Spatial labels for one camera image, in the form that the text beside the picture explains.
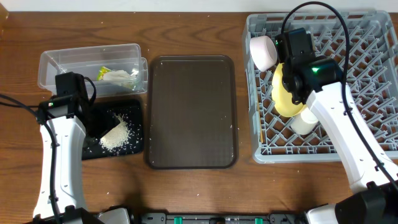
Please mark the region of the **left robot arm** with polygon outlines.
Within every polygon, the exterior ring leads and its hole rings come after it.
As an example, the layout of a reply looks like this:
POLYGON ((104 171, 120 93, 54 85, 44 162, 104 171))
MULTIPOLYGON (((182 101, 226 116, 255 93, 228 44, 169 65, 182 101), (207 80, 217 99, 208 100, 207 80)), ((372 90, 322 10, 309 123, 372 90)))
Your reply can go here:
POLYGON ((89 79, 78 73, 56 75, 56 94, 38 105, 37 121, 43 142, 40 193, 33 223, 131 223, 126 207, 111 207, 99 214, 86 208, 82 181, 83 146, 100 139, 120 121, 93 106, 89 79))

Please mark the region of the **pink white bowl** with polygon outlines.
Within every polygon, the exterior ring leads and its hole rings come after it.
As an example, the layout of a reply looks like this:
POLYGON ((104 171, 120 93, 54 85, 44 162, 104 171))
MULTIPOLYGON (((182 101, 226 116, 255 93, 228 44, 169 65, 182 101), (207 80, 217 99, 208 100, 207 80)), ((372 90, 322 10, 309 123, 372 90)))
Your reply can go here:
POLYGON ((277 50, 268 36, 254 37, 249 42, 249 49, 254 65, 265 72, 277 63, 277 50))

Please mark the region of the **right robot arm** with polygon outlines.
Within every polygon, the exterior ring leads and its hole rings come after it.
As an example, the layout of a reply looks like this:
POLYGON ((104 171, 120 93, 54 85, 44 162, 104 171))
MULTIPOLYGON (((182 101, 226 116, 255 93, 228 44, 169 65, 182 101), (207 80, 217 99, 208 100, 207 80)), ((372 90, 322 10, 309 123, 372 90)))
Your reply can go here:
POLYGON ((353 195, 305 213, 307 223, 397 223, 397 165, 374 137, 331 58, 317 57, 305 29, 275 38, 279 65, 272 82, 277 112, 309 109, 337 151, 353 195))

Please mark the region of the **wooden chopstick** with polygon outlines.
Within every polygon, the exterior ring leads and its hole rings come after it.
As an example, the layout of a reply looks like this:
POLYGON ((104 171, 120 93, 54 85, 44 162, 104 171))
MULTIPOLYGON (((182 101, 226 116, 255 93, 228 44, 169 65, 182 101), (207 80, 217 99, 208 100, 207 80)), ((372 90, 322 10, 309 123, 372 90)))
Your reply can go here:
POLYGON ((262 123, 261 123, 261 115, 259 114, 259 137, 260 137, 260 142, 263 143, 263 134, 262 134, 262 123))

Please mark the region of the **white napkin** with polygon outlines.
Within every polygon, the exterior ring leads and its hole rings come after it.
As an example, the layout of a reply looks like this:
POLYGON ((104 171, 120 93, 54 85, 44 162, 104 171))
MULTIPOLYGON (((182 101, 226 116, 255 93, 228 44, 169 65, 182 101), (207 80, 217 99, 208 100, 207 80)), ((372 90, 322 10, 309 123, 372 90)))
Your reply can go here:
POLYGON ((103 75, 102 80, 130 89, 134 89, 135 86, 140 82, 137 74, 130 74, 124 70, 113 70, 106 72, 103 75))

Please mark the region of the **yellow plate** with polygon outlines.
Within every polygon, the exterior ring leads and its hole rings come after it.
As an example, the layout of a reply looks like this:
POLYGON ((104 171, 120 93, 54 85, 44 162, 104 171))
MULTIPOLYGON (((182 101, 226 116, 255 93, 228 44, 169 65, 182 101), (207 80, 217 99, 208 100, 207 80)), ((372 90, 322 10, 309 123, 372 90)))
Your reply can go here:
POLYGON ((271 97, 275 102, 276 111, 283 117, 289 118, 301 113, 306 106, 302 103, 295 105, 292 103, 292 94, 288 92, 282 83, 282 66, 279 63, 272 77, 272 92, 271 97))

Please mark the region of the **green orange snack wrapper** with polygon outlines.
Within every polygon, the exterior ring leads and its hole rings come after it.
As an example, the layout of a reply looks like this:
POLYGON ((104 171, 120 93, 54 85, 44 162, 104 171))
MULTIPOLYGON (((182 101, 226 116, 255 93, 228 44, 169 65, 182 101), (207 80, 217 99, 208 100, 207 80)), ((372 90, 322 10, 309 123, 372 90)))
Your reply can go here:
POLYGON ((103 80, 104 75, 105 75, 106 73, 108 73, 108 72, 112 72, 112 70, 109 69, 109 68, 107 68, 107 67, 102 66, 102 67, 100 68, 99 72, 98 72, 98 75, 97 75, 96 79, 97 79, 98 81, 99 81, 99 80, 103 80))

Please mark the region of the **rice food waste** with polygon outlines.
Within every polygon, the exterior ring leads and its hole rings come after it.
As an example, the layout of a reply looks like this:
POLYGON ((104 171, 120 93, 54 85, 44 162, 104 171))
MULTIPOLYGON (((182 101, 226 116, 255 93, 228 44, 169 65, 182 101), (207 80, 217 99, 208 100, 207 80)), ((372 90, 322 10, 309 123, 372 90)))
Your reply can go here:
POLYGON ((143 151, 142 120, 133 115, 115 114, 120 123, 101 139, 83 147, 83 159, 125 156, 143 151))

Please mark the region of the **small white green cup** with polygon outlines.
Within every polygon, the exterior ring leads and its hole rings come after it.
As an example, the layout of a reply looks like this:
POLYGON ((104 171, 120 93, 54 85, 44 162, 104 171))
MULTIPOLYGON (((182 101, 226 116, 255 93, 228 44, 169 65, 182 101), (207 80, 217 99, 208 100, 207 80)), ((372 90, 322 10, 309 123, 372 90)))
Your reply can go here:
POLYGON ((317 123, 317 117, 306 107, 303 111, 294 116, 294 120, 290 127, 299 135, 307 135, 312 132, 317 123))

